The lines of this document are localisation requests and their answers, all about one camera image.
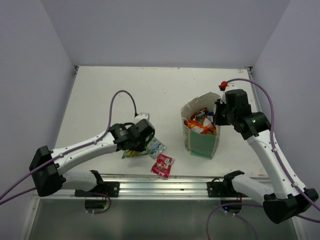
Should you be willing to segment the orange candy bag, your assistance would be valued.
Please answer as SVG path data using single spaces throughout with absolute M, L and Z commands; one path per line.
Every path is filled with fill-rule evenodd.
M 193 132 L 201 135 L 217 135 L 217 129 L 207 117 L 185 119 L 183 123 Z

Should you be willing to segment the red chips bag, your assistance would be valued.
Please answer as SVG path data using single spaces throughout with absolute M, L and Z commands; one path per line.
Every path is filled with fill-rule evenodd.
M 205 107 L 205 108 L 202 108 L 202 109 L 198 110 L 197 112 L 195 112 L 195 113 L 190 117 L 190 120 L 198 121 L 198 122 L 203 122 L 203 121 L 204 121 L 204 118 L 206 118 L 207 112 L 208 112 L 208 109 L 207 109 L 206 107 Z

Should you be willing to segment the green Fox's candy bag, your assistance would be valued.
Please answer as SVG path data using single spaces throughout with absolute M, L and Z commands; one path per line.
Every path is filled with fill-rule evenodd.
M 149 151 L 144 150 L 144 151 L 134 151 L 134 150 L 125 150 L 122 154 L 122 159 L 125 158 L 135 158 L 135 157 L 140 157 L 140 156 L 145 156 L 148 155 Z

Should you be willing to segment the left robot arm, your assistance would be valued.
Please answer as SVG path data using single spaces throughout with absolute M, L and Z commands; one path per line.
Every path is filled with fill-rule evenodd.
M 103 196 L 107 185 L 97 170 L 76 172 L 73 169 L 96 157 L 119 151 L 146 150 L 155 135 L 155 128 L 148 119 L 136 123 L 116 123 L 96 137 L 65 148 L 50 150 L 38 148 L 29 166 L 36 191 L 47 197 L 59 190 L 75 190 L 82 195 Z

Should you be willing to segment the green paper bag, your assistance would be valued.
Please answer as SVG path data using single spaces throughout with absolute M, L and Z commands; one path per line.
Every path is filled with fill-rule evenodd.
M 191 131 L 185 124 L 184 120 L 189 120 L 190 117 L 197 111 L 207 108 L 207 111 L 216 112 L 216 101 L 220 96 L 213 92 L 208 92 L 204 95 L 194 98 L 181 108 L 180 115 L 182 121 L 184 145 L 191 155 L 212 159 L 217 151 L 220 141 L 220 127 L 216 127 L 217 135 L 202 135 Z

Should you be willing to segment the small grey snack packet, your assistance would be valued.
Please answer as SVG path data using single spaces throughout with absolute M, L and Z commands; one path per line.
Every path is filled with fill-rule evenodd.
M 148 143 L 146 150 L 148 151 L 148 155 L 155 160 L 166 150 L 166 148 L 167 147 L 162 142 L 160 142 L 156 137 L 153 137 Z

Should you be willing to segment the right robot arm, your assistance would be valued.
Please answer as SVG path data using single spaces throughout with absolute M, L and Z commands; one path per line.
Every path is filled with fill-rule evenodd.
M 314 188 L 307 188 L 299 179 L 271 132 L 271 124 L 262 112 L 252 112 L 243 89 L 226 87 L 216 101 L 215 123 L 233 126 L 254 150 L 270 181 L 268 187 L 237 170 L 223 177 L 222 189 L 227 196 L 241 193 L 262 207 L 275 224 L 305 212 L 319 198 Z

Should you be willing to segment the blue snack bag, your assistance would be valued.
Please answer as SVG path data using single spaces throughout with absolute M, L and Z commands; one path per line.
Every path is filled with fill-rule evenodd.
M 214 122 L 215 122 L 214 112 L 207 111 L 207 113 L 206 113 L 206 118 L 207 118 L 212 124 L 214 124 Z

